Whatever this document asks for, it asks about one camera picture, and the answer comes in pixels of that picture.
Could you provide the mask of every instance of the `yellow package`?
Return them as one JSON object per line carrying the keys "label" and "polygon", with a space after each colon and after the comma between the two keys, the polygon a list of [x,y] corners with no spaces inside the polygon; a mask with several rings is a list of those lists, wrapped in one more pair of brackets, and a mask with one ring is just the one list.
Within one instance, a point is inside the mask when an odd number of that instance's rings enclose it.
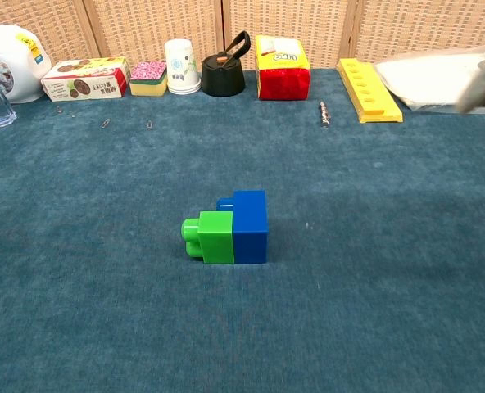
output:
{"label": "yellow package", "polygon": [[261,100],[306,100],[310,62],[297,39],[256,36],[257,89]]}

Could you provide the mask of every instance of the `woven panel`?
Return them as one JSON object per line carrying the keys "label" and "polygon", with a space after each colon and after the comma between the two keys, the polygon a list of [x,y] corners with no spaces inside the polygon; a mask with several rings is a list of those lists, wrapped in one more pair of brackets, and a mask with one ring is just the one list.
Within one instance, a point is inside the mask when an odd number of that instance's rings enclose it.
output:
{"label": "woven panel", "polygon": [[4,0],[0,2],[0,24],[19,25],[39,37],[53,64],[90,57],[71,0]]}
{"label": "woven panel", "polygon": [[377,61],[395,53],[485,44],[485,0],[368,0],[356,56]]}
{"label": "woven panel", "polygon": [[188,38],[197,67],[217,53],[214,3],[211,0],[94,0],[110,56],[139,61],[165,59],[164,44]]}
{"label": "woven panel", "polygon": [[[231,0],[229,8],[230,37],[246,30],[252,41],[256,34],[297,38],[312,67],[336,65],[346,0]],[[254,46],[242,59],[245,69],[255,68]]]}

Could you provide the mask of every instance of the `black container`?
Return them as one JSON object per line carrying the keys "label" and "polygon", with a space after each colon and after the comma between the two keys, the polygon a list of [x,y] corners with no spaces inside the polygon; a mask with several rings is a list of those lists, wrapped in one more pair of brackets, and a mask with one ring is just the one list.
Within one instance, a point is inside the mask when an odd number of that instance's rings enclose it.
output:
{"label": "black container", "polygon": [[[244,44],[232,55],[228,51],[238,43]],[[244,90],[243,66],[239,60],[250,50],[250,36],[246,31],[239,33],[235,40],[224,52],[208,56],[202,62],[201,87],[202,91],[214,97],[229,97]]]}

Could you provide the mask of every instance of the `biscuit box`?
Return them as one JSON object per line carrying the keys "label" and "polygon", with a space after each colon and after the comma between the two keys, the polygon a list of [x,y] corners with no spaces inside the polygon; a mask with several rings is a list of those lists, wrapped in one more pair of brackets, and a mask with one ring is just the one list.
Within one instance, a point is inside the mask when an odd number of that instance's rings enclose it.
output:
{"label": "biscuit box", "polygon": [[306,100],[310,63],[296,39],[256,36],[257,90],[261,100]]}
{"label": "biscuit box", "polygon": [[124,57],[60,61],[41,80],[52,101],[120,98],[128,81]]}

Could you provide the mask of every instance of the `black handle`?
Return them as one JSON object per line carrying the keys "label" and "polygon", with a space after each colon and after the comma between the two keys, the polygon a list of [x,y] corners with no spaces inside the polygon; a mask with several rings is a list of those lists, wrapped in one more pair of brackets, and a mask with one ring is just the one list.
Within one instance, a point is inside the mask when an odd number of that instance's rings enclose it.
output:
{"label": "black handle", "polygon": [[250,34],[248,34],[246,31],[242,31],[235,37],[235,40],[226,48],[224,53],[228,53],[228,51],[237,45],[238,43],[241,43],[244,41],[244,45],[242,45],[234,54],[233,58],[238,59],[239,57],[242,57],[250,50],[250,47],[252,46],[252,42],[250,41]]}

